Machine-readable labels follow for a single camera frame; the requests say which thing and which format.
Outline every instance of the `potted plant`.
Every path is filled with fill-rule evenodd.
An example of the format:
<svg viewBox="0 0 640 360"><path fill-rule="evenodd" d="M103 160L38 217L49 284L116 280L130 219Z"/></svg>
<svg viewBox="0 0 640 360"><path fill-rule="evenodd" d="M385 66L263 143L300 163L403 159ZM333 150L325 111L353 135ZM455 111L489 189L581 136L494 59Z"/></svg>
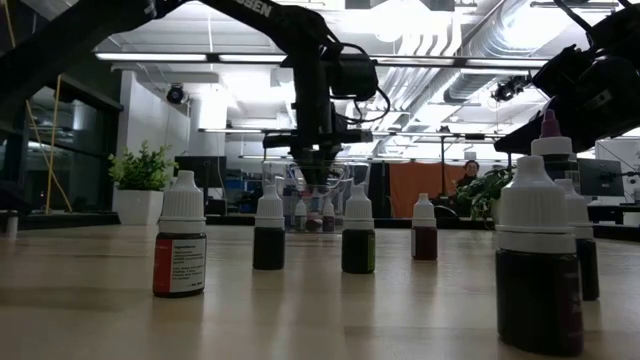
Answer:
<svg viewBox="0 0 640 360"><path fill-rule="evenodd" d="M162 213L162 189L170 174L168 168L176 163L167 160L170 146L161 146L149 152L147 141L142 143L139 155L124 149L121 157L109 156L111 179L116 183L115 209L123 225L155 225Z"/></svg>
<svg viewBox="0 0 640 360"><path fill-rule="evenodd" d="M484 176L475 179L471 184L458 189L458 201L471 206L471 219L493 219L499 222L500 193L511 179L512 169L501 168L488 171Z"/></svg>

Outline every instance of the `wooden table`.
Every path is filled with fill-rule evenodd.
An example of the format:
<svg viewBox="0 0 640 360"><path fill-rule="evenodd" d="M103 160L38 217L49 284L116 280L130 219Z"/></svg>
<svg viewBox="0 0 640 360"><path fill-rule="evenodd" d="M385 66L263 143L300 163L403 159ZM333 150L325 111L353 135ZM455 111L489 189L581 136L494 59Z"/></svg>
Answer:
<svg viewBox="0 0 640 360"><path fill-rule="evenodd" d="M544 359L496 336L491 232L441 231L440 260L380 230L373 275L340 270L340 238L288 237L283 271L251 269L250 227L209 227L203 296L151 295L155 228L0 240L0 358ZM640 245L599 241L585 359L640 359Z"/></svg>

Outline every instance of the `person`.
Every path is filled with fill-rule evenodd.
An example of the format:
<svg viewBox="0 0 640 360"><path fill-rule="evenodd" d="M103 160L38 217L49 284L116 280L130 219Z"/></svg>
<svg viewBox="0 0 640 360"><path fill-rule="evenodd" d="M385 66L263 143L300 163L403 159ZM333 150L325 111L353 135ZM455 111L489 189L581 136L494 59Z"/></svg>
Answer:
<svg viewBox="0 0 640 360"><path fill-rule="evenodd" d="M456 183L456 188L467 186L478 177L480 164L475 160L469 160L464 164L464 177Z"/></svg>

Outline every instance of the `dropper bottle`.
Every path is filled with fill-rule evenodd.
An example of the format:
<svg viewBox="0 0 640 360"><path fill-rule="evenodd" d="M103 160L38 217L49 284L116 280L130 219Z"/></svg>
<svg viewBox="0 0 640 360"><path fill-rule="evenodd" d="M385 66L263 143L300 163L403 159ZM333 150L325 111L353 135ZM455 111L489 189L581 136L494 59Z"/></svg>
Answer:
<svg viewBox="0 0 640 360"><path fill-rule="evenodd" d="M544 113L540 138L531 142L531 155L542 156L544 169L552 180L571 179L574 189L580 192L580 172L571 138L560 133L553 110Z"/></svg>
<svg viewBox="0 0 640 360"><path fill-rule="evenodd" d="M322 208L322 232L334 232L336 229L336 212L331 198L324 201Z"/></svg>
<svg viewBox="0 0 640 360"><path fill-rule="evenodd" d="M275 185L267 185L258 200L256 225L253 229L253 268L280 270L284 267L284 216L282 199Z"/></svg>
<svg viewBox="0 0 640 360"><path fill-rule="evenodd" d="M371 201L365 195L364 186L352 189L342 231L342 271L370 274L376 268L376 233L373 230Z"/></svg>
<svg viewBox="0 0 640 360"><path fill-rule="evenodd" d="M582 281L582 300L594 301L600 297L598 280L598 254L593 240L593 226L589 222L587 203L576 193L569 179L555 181L565 192L567 200L567 218L576 235L576 251L580 260L580 279Z"/></svg>
<svg viewBox="0 0 640 360"><path fill-rule="evenodd" d="M580 273L564 191L540 156L517 160L502 188L496 226L498 334L502 342L550 356L583 351Z"/></svg>
<svg viewBox="0 0 640 360"><path fill-rule="evenodd" d="M185 297L204 290L205 220L202 192L193 171L180 170L175 184L164 192L153 266L155 296Z"/></svg>
<svg viewBox="0 0 640 360"><path fill-rule="evenodd" d="M438 259L438 229L429 194L420 194L418 202L413 205L411 256L415 260Z"/></svg>
<svg viewBox="0 0 640 360"><path fill-rule="evenodd" d="M293 224L296 231L305 231L307 228L307 205L303 199L298 200L296 204Z"/></svg>

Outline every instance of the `white flower pot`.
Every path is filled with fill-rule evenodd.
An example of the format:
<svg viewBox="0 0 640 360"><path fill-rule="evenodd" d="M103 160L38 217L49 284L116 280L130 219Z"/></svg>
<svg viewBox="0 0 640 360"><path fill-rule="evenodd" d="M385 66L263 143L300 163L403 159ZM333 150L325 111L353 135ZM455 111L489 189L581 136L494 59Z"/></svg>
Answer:
<svg viewBox="0 0 640 360"><path fill-rule="evenodd" d="M161 191L117 190L115 200L122 225L155 225L160 219Z"/></svg>

